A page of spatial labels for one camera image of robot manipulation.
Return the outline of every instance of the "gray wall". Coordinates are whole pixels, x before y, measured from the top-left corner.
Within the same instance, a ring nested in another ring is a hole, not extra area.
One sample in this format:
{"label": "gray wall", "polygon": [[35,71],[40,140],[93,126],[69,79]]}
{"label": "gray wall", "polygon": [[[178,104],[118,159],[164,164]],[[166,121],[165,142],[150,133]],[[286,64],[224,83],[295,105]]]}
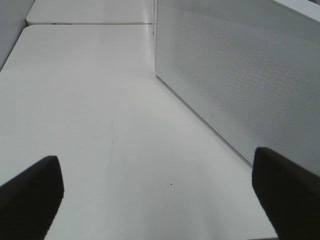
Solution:
{"label": "gray wall", "polygon": [[0,70],[22,30],[34,0],[0,0]]}

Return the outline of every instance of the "desk surface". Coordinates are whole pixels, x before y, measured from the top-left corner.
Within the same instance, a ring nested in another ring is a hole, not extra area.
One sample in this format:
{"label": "desk surface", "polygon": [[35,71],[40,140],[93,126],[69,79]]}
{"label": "desk surface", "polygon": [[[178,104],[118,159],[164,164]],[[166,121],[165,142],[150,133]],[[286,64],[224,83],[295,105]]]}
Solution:
{"label": "desk surface", "polygon": [[26,28],[0,72],[0,184],[47,155],[46,239],[273,237],[252,167],[155,77],[147,25]]}
{"label": "desk surface", "polygon": [[26,20],[34,24],[145,24],[153,0],[35,0]]}

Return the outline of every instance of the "white table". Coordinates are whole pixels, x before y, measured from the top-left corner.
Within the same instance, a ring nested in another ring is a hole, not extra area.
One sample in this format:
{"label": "white table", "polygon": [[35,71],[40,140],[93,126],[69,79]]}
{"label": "white table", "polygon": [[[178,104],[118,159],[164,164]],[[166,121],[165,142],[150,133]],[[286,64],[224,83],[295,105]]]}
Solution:
{"label": "white table", "polygon": [[35,0],[26,20],[34,24],[147,24],[154,0]]}
{"label": "white table", "polygon": [[0,184],[47,155],[47,240],[273,237],[252,167],[155,77],[146,25],[26,28],[0,73]]}

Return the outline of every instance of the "white perforated divider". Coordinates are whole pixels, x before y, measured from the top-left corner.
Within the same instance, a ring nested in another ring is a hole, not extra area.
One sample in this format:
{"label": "white perforated divider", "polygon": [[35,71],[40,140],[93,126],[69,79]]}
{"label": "white perforated divider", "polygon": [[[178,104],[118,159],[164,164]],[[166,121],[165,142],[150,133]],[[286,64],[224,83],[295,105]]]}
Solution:
{"label": "white perforated divider", "polygon": [[270,147],[320,174],[318,22],[269,0],[159,0],[156,73],[250,162]]}

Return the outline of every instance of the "white desk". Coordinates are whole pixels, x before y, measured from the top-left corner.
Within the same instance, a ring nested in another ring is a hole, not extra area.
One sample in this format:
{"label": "white desk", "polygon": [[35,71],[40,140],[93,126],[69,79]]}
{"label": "white desk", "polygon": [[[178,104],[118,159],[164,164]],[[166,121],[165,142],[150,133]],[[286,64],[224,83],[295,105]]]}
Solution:
{"label": "white desk", "polygon": [[251,166],[155,77],[149,36],[146,25],[26,28],[0,73],[0,184],[59,157],[48,240],[275,236]]}
{"label": "white desk", "polygon": [[154,0],[35,0],[26,21],[34,24],[146,24]]}

